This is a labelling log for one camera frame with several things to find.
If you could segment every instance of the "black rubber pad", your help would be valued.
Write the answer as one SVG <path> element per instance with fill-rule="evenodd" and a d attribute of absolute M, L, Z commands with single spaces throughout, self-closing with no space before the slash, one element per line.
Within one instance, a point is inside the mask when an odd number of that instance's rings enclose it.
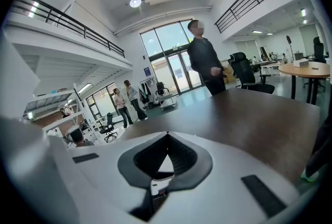
<path fill-rule="evenodd" d="M 241 180 L 269 218 L 286 208 L 286 205 L 256 175 L 245 176 Z"/>
<path fill-rule="evenodd" d="M 83 156 L 73 157 L 73 160 L 75 163 L 80 163 L 80 162 L 84 162 L 84 161 L 88 161 L 88 160 L 92 160 L 92 159 L 96 159 L 96 158 L 99 158 L 99 156 L 96 153 L 91 153 L 91 154 L 87 154 L 87 155 L 83 155 Z"/>

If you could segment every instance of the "glass door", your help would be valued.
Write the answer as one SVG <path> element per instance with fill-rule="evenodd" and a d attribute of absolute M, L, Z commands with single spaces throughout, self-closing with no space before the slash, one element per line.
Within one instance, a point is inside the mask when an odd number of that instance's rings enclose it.
<path fill-rule="evenodd" d="M 167 57 L 171 70 L 173 71 L 173 75 L 178 86 L 179 92 L 183 93 L 191 89 L 189 86 L 189 82 L 187 79 L 187 72 L 183 69 L 183 61 L 181 61 L 181 57 L 179 54 L 173 54 Z"/>
<path fill-rule="evenodd" d="M 192 88 L 194 89 L 203 86 L 200 75 L 191 68 L 191 62 L 187 51 L 182 52 L 181 57 L 185 64 L 185 69 L 187 71 L 187 75 L 189 77 L 189 81 L 191 82 Z"/>

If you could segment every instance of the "door frame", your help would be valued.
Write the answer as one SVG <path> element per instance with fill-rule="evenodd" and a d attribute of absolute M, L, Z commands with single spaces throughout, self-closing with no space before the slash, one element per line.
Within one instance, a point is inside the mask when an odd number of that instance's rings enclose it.
<path fill-rule="evenodd" d="M 183 50 L 183 51 L 176 52 L 176 53 L 173 53 L 173 54 L 170 54 L 170 55 L 166 56 L 166 60 L 167 60 L 168 66 L 169 66 L 169 68 L 170 68 L 170 71 L 171 71 L 171 74 L 172 74 L 172 76 L 173 76 L 174 83 L 175 83 L 175 86 L 176 86 L 176 89 L 177 89 L 177 92 L 178 92 L 179 95 L 182 95 L 182 94 L 184 94 L 184 93 L 187 93 L 187 92 L 192 91 L 192 90 L 195 90 L 195 89 L 199 89 L 199 88 L 201 88 L 201 87 L 204 86 L 203 81 L 202 81 L 202 78 L 201 78 L 201 76 L 200 76 L 201 85 L 199 85 L 199 86 L 197 86 L 197 87 L 193 87 L 192 82 L 191 82 L 191 79 L 190 79 L 189 72 L 188 72 L 188 70 L 187 70 L 186 63 L 185 63 L 185 61 L 183 60 L 183 57 L 182 57 L 182 53 L 184 53 L 184 52 L 187 52 L 187 50 Z M 185 74 L 185 77 L 186 77 L 187 83 L 188 83 L 188 85 L 189 85 L 189 89 L 187 89 L 187 90 L 185 90 L 185 91 L 181 91 L 181 90 L 180 90 L 180 88 L 179 88 L 179 86 L 178 86 L 178 84 L 177 84 L 177 81 L 176 81 L 176 77 L 175 77 L 175 75 L 174 75 L 174 70 L 173 70 L 172 65 L 171 65 L 171 63 L 170 63 L 170 60 L 169 60 L 169 57 L 173 57 L 173 56 L 176 56 L 176 55 L 178 56 L 178 58 L 179 58 L 179 60 L 180 60 L 180 64 L 181 64 L 181 66 L 182 66 L 182 68 L 183 68 L 183 71 L 184 71 L 184 74 Z"/>

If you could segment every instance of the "dark wooden tabletop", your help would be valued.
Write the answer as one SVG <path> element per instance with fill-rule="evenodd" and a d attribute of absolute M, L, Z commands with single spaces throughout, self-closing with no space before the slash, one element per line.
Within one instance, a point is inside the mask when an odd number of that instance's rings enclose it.
<path fill-rule="evenodd" d="M 240 148 L 293 183 L 310 156 L 319 125 L 317 106 L 232 88 L 127 128 L 119 140 L 174 131 Z"/>

